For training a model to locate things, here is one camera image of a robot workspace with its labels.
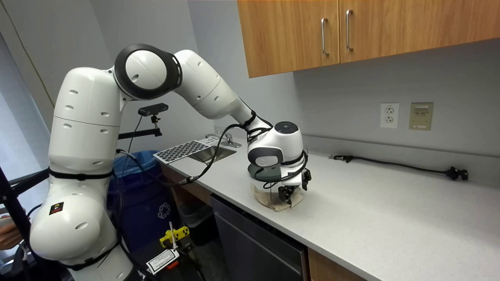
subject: upper cabinet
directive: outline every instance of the upper cabinet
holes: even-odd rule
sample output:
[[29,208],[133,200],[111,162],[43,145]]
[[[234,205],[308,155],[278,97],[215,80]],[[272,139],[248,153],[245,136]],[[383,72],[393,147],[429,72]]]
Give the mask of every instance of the upper cabinet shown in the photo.
[[239,0],[250,77],[500,38],[500,0]]
[[239,0],[250,77],[339,63],[333,0]]

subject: wall outlet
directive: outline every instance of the wall outlet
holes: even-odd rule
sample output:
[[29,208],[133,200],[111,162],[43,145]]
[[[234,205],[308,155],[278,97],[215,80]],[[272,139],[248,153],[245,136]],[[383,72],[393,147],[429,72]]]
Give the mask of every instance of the wall outlet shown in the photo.
[[400,103],[379,105],[379,128],[397,128]]
[[429,131],[433,125],[434,103],[411,103],[409,128]]

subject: white countertop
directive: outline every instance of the white countertop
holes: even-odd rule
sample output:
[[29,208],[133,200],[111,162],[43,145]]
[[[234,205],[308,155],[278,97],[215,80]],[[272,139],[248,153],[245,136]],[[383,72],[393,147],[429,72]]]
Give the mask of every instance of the white countertop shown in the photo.
[[[275,212],[253,198],[247,164],[242,147],[198,183],[367,280],[500,280],[500,187],[309,151],[306,197]],[[172,167],[197,175],[204,166]]]

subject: black cable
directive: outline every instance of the black cable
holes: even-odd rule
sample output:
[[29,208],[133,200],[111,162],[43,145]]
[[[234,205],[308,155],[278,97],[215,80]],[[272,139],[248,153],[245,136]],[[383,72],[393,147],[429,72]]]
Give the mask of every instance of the black cable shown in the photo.
[[189,256],[189,251],[193,248],[193,245],[187,244],[184,245],[178,253],[181,258],[187,259],[190,262],[190,265],[197,270],[198,276],[201,281],[206,281],[204,275],[203,275],[203,270],[201,270],[201,265],[198,261],[192,259]]
[[26,214],[26,217],[29,217],[37,208],[40,208],[42,205],[36,205],[34,208],[31,208]]
[[[136,131],[139,130],[140,122],[142,122],[142,116],[139,117],[139,122],[137,122],[137,125],[136,125],[136,128],[134,128],[133,133],[136,133]],[[129,153],[129,150],[131,150],[131,144],[133,144],[133,142],[134,142],[134,137],[129,137],[128,148],[126,148],[128,153]]]
[[118,153],[123,153],[126,158],[129,158],[139,169],[140,169],[140,172],[142,173],[145,173],[150,180],[153,180],[156,184],[161,184],[161,186],[165,186],[165,187],[172,187],[172,186],[168,186],[167,183],[162,183],[162,181],[159,181],[156,176],[153,176],[148,170],[145,170],[143,167],[142,167],[142,164],[137,161],[137,158],[136,156],[133,156],[131,153],[126,153],[126,151],[123,151],[123,150],[117,150]]
[[231,125],[228,125],[228,127],[222,131],[222,134],[220,134],[220,137],[218,137],[218,141],[217,141],[217,145],[215,145],[215,151],[214,151],[212,158],[209,159],[209,162],[208,162],[208,164],[204,166],[204,169],[201,170],[201,173],[198,173],[197,176],[187,176],[187,178],[184,178],[183,181],[179,181],[176,186],[186,186],[186,184],[190,184],[190,183],[200,180],[200,178],[212,167],[212,164],[215,162],[215,158],[217,158],[217,155],[218,155],[218,148],[220,148],[220,142],[222,142],[223,136],[225,136],[229,130],[233,130],[233,128],[242,128],[242,125],[239,125],[239,123],[231,123]]
[[456,169],[453,166],[447,170],[434,170],[434,169],[423,169],[423,167],[417,167],[417,166],[390,162],[390,161],[379,161],[379,159],[373,159],[373,158],[362,158],[362,156],[353,156],[353,155],[334,155],[333,159],[343,161],[347,164],[350,161],[358,159],[358,161],[376,162],[376,164],[383,164],[383,166],[397,166],[397,167],[412,169],[412,170],[426,172],[426,173],[443,173],[445,176],[448,176],[453,181],[458,178],[461,178],[462,181],[468,180],[468,172],[465,169]]

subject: cabinet door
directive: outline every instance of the cabinet door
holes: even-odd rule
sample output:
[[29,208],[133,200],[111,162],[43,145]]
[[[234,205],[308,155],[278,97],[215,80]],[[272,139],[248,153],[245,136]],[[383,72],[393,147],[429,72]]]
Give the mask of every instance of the cabinet door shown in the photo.
[[336,0],[239,0],[237,6],[250,77],[339,61]]
[[283,233],[214,197],[217,230],[233,281],[304,281],[306,250]]
[[312,250],[308,251],[308,256],[311,281],[364,281],[361,276]]
[[340,0],[340,63],[500,36],[500,0]]

